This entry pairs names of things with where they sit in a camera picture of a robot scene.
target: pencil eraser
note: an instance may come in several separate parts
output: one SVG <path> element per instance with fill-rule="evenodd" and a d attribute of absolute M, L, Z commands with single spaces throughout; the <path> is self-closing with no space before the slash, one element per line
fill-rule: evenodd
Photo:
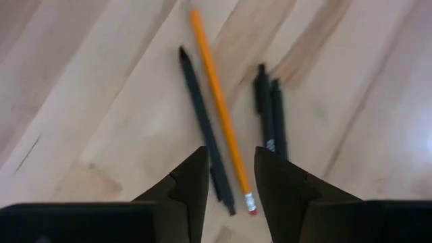
<path fill-rule="evenodd" d="M 251 216 L 255 216 L 255 215 L 258 214 L 258 210 L 257 210 L 257 209 L 254 209 L 254 210 L 252 210 L 252 211 L 249 211 L 249 214 L 250 214 Z"/>

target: yellow pencil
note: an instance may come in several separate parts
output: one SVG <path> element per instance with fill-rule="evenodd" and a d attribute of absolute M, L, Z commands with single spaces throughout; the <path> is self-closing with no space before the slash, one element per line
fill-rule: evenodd
<path fill-rule="evenodd" d="M 207 75 L 209 76 L 213 99 L 215 100 L 215 104 L 217 106 L 219 119 L 222 123 L 223 133 L 225 134 L 225 139 L 227 140 L 229 150 L 231 151 L 232 161 L 236 169 L 236 174 L 240 182 L 240 186 L 242 187 L 244 193 L 244 199 L 248 206 L 248 211 L 251 215 L 256 215 L 257 207 L 255 205 L 252 191 L 250 190 L 248 177 L 246 175 L 243 165 L 243 160 L 238 149 L 234 131 L 232 129 L 230 114 L 228 112 L 227 105 L 225 104 L 225 100 L 222 95 L 221 85 L 219 83 L 219 78 L 213 64 L 209 45 L 207 44 L 201 17 L 199 11 L 197 9 L 194 9 L 193 7 L 190 11 L 190 21 L 192 22 L 196 41 L 199 45 Z"/>

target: wooden floor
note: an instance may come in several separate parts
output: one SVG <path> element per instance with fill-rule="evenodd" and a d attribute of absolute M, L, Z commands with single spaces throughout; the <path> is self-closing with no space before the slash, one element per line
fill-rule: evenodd
<path fill-rule="evenodd" d="M 193 0 L 254 192 L 252 77 L 283 81 L 290 158 L 356 196 L 432 198 L 432 1 Z M 236 195 L 203 242 L 270 242 L 249 217 L 184 0 L 0 0 L 0 206 L 131 200 L 203 144 L 190 52 Z"/>

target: pen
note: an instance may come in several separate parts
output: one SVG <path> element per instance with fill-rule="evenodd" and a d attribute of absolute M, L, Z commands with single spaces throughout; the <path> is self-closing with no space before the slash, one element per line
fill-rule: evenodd
<path fill-rule="evenodd" d="M 223 98 L 222 88 L 219 83 L 219 77 L 217 76 L 215 65 L 213 64 L 213 58 L 211 57 L 211 52 L 207 40 L 205 38 L 203 23 L 201 22 L 200 14 L 197 9 L 191 9 L 190 11 L 190 21 L 196 36 L 196 41 L 198 43 L 200 53 L 202 56 L 202 61 L 204 62 L 207 75 L 209 77 L 211 92 L 213 93 L 213 100 L 217 107 L 219 113 L 219 120 L 222 125 L 223 133 L 225 134 L 225 139 L 227 140 L 227 145 L 231 151 L 232 162 L 236 170 L 238 181 L 242 187 L 244 193 L 244 200 L 248 207 L 248 212 L 250 215 L 256 215 L 257 206 L 255 205 L 255 199 L 250 189 L 248 176 L 244 168 L 243 159 L 238 148 L 236 137 L 231 125 L 230 113 L 228 112 L 227 105 L 225 104 L 225 99 Z"/>
<path fill-rule="evenodd" d="M 211 129 L 209 116 L 205 109 L 203 96 L 201 95 L 198 80 L 196 79 L 195 71 L 192 62 L 183 47 L 179 48 L 180 64 L 182 66 L 183 75 L 189 89 L 190 98 L 192 99 L 195 114 L 201 128 L 202 135 L 204 136 L 207 149 L 211 159 L 210 173 L 213 179 L 213 184 L 216 190 L 218 200 L 222 200 L 224 205 L 228 208 L 230 215 L 235 215 L 234 198 L 228 183 L 225 173 L 225 168 L 221 161 L 221 155 L 217 148 L 215 136 Z"/>
<path fill-rule="evenodd" d="M 284 101 L 279 88 L 279 80 L 271 82 L 271 109 L 273 111 L 273 127 L 275 132 L 276 153 L 288 160 L 288 145 L 285 136 Z"/>
<path fill-rule="evenodd" d="M 261 117 L 263 131 L 263 144 L 270 151 L 275 152 L 275 131 L 273 124 L 273 112 L 270 98 L 269 76 L 265 72 L 265 65 L 260 64 L 258 75 L 254 80 L 256 111 Z"/>

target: black pen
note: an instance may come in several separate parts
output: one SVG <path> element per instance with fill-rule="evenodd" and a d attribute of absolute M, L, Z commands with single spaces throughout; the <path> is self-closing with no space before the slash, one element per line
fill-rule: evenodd
<path fill-rule="evenodd" d="M 288 146 L 285 136 L 284 100 L 279 88 L 279 80 L 271 82 L 271 110 L 273 111 L 273 128 L 275 132 L 276 153 L 288 160 Z"/>
<path fill-rule="evenodd" d="M 210 173 L 215 186 L 216 195 L 218 200 L 222 200 L 224 205 L 228 208 L 230 215 L 235 215 L 234 197 L 228 182 L 225 168 L 223 166 L 219 149 L 217 148 L 215 136 L 211 129 L 209 116 L 205 109 L 203 96 L 201 95 L 198 80 L 195 75 L 192 62 L 183 47 L 179 48 L 179 58 L 182 65 L 183 74 L 186 84 L 189 89 L 190 98 L 192 99 L 195 114 L 201 128 L 202 135 L 204 136 L 207 149 L 211 159 Z"/>
<path fill-rule="evenodd" d="M 271 110 L 269 76 L 265 72 L 265 65 L 260 64 L 258 75 L 254 80 L 256 112 L 261 117 L 263 143 L 270 151 L 275 152 L 275 132 L 273 129 L 273 112 Z"/>

